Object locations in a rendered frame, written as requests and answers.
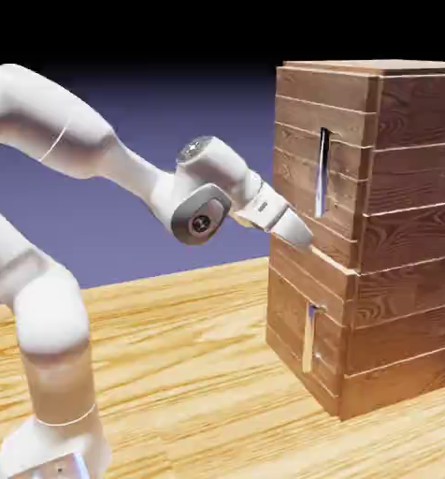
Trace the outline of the wooden cabinet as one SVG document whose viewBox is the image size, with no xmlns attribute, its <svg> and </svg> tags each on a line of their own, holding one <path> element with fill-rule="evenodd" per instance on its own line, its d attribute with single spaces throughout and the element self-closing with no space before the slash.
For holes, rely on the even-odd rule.
<svg viewBox="0 0 445 479">
<path fill-rule="evenodd" d="M 282 66 L 291 65 L 379 79 L 357 263 L 346 267 L 326 254 L 357 273 L 337 416 L 348 419 L 445 386 L 445 62 Z M 296 208 L 274 175 L 273 184 Z"/>
</svg>

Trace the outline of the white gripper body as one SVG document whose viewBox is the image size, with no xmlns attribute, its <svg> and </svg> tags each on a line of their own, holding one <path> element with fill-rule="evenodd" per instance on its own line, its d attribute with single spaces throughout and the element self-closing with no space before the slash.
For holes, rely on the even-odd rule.
<svg viewBox="0 0 445 479">
<path fill-rule="evenodd" d="M 313 240 L 307 225 L 291 208 L 285 210 L 270 233 L 295 248 L 308 248 Z"/>
</svg>

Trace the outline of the tall wooden cabinet door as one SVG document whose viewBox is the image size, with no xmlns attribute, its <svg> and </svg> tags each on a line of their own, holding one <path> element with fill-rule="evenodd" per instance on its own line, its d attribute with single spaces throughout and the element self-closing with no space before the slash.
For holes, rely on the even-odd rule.
<svg viewBox="0 0 445 479">
<path fill-rule="evenodd" d="M 303 213 L 316 246 L 354 267 L 378 126 L 379 79 L 282 66 L 276 74 L 274 182 Z M 330 132 L 325 213 L 315 217 L 321 129 Z"/>
</svg>

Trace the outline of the short wooden cabinet door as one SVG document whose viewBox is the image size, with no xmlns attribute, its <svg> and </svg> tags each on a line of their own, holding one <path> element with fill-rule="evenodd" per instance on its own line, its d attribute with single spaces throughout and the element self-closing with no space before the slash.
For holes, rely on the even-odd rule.
<svg viewBox="0 0 445 479">
<path fill-rule="evenodd" d="M 354 313 L 357 273 L 311 247 L 303 252 L 271 239 L 266 339 L 325 410 L 338 416 Z M 307 307 L 319 307 L 312 369 L 302 371 Z"/>
</svg>

